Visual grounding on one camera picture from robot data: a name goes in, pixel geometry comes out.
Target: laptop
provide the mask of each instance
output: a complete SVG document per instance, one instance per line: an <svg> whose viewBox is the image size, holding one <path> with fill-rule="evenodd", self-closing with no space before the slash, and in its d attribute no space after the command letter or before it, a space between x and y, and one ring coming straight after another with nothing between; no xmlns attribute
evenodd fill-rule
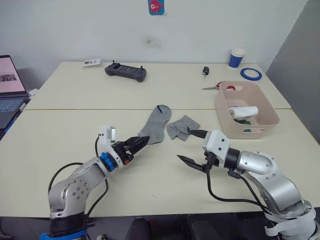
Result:
<svg viewBox="0 0 320 240"><path fill-rule="evenodd" d="M9 55L0 56L0 129L13 119L28 94Z"/></svg>

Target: green object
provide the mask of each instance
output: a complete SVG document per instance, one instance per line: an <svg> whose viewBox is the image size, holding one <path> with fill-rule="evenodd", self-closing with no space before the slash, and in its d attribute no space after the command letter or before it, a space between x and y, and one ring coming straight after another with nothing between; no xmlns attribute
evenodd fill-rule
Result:
<svg viewBox="0 0 320 240"><path fill-rule="evenodd" d="M247 121L247 120L245 120L245 119L243 119L243 120L233 119L233 120L235 120L238 124L251 125L251 122L250 122L250 121ZM245 132L245 133L251 133L251 130L250 130L250 129L245 129L244 132Z"/></svg>

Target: gray sock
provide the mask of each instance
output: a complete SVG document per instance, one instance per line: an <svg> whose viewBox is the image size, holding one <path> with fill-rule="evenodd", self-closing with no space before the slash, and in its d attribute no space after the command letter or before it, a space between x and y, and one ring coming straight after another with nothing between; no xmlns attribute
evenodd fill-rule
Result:
<svg viewBox="0 0 320 240"><path fill-rule="evenodd" d="M166 122L170 117L171 109L168 106L156 106L138 135L140 137L150 136L148 144L161 143L164 140Z"/></svg>
<svg viewBox="0 0 320 240"><path fill-rule="evenodd" d="M166 126L166 131L171 139L178 137L179 139L185 141L189 137L188 128L190 130L197 130L199 127L199 123L192 120L187 115L184 115L180 120L169 123Z"/></svg>
<svg viewBox="0 0 320 240"><path fill-rule="evenodd" d="M176 128L176 122L177 121L174 121L172 123L169 123L167 126L166 126L166 131L168 132L168 135L169 137L172 139L174 139L175 137L178 137L179 135L179 130Z"/></svg>
<svg viewBox="0 0 320 240"><path fill-rule="evenodd" d="M188 128L190 130L197 130L200 127L200 124L192 120L187 115L184 115L180 120L175 122L175 127L179 130L179 132L188 135Z"/></svg>

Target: laptop keyboard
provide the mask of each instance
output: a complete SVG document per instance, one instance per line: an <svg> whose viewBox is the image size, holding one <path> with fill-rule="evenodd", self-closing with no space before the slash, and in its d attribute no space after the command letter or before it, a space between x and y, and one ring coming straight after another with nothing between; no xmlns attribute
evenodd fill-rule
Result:
<svg viewBox="0 0 320 240"><path fill-rule="evenodd" d="M23 98L0 100L0 113L15 111L20 107L23 101Z"/></svg>

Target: sticker on wall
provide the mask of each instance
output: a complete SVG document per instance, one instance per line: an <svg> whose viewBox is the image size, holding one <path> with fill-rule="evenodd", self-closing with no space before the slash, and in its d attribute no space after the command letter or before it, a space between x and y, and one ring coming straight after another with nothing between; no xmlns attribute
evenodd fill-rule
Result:
<svg viewBox="0 0 320 240"><path fill-rule="evenodd" d="M148 0L150 15L165 14L165 0Z"/></svg>

